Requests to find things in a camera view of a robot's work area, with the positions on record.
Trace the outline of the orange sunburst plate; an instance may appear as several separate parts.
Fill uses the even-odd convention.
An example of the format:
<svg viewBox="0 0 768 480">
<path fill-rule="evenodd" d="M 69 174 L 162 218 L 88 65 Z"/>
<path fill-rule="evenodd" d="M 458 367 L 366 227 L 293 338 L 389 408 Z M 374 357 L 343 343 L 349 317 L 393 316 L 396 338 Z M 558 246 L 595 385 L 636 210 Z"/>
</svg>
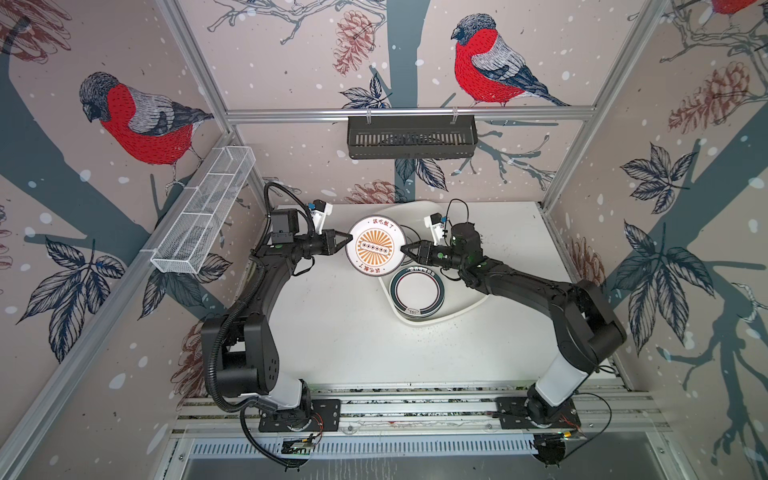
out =
<svg viewBox="0 0 768 480">
<path fill-rule="evenodd" d="M 382 277 L 401 266 L 406 236 L 394 220 L 381 215 L 365 217 L 352 226 L 350 235 L 352 240 L 345 246 L 345 253 L 359 273 Z"/>
</svg>

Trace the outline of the green red ring plate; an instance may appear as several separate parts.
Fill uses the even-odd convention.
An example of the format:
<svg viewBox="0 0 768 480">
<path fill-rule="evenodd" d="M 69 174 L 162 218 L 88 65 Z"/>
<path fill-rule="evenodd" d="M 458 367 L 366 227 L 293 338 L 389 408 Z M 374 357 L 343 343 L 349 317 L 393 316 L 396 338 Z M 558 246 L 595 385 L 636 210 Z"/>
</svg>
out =
<svg viewBox="0 0 768 480">
<path fill-rule="evenodd" d="M 438 312 L 445 300 L 445 287 L 430 268 L 410 266 L 390 281 L 389 294 L 396 311 L 410 319 L 424 319 Z"/>
</svg>

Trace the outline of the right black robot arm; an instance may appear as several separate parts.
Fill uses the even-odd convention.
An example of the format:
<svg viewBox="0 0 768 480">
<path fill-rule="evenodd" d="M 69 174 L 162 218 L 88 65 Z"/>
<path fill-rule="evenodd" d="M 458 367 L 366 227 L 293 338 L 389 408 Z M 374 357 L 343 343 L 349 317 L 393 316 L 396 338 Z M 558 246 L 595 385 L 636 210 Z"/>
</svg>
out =
<svg viewBox="0 0 768 480">
<path fill-rule="evenodd" d="M 586 379 L 627 340 L 595 283 L 545 279 L 493 259 L 484 254 L 471 222 L 454 225 L 446 246 L 423 240 L 402 246 L 401 252 L 419 265 L 455 269 L 466 287 L 510 299 L 552 321 L 558 354 L 529 388 L 525 404 L 527 416 L 539 427 L 558 420 Z"/>
</svg>

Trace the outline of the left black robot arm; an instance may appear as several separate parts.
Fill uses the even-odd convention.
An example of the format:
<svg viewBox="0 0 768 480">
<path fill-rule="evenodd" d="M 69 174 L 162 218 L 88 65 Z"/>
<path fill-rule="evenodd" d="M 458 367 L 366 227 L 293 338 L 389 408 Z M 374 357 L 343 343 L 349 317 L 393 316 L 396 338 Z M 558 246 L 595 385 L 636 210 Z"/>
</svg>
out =
<svg viewBox="0 0 768 480">
<path fill-rule="evenodd" d="M 256 270 L 227 312 L 201 329 L 203 378 L 214 403 L 224 412 L 258 409 L 264 419 L 287 430 L 315 423 L 311 394 L 301 379 L 280 376 L 280 358 L 270 315 L 303 259 L 332 256 L 353 236 L 336 230 L 281 234 L 280 243 L 258 246 L 251 256 Z"/>
</svg>

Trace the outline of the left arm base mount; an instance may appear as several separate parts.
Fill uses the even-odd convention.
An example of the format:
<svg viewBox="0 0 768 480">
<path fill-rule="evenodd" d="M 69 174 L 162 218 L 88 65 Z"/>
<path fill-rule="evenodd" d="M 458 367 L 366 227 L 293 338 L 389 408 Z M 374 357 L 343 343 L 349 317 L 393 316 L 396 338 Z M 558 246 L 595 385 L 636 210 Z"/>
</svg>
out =
<svg viewBox="0 0 768 480">
<path fill-rule="evenodd" d="M 302 401 L 293 409 L 263 413 L 258 431 L 260 433 L 320 433 L 337 432 L 341 417 L 339 399 Z"/>
</svg>

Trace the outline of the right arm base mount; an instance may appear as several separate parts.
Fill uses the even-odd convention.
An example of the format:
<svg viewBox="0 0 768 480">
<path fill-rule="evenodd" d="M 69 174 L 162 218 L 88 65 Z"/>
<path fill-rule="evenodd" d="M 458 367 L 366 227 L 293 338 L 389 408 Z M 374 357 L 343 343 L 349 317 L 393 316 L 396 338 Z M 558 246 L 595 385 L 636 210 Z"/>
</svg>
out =
<svg viewBox="0 0 768 480">
<path fill-rule="evenodd" d="M 580 429 L 581 421 L 572 398 L 559 406 L 551 406 L 538 397 L 497 397 L 492 417 L 503 430 Z"/>
</svg>

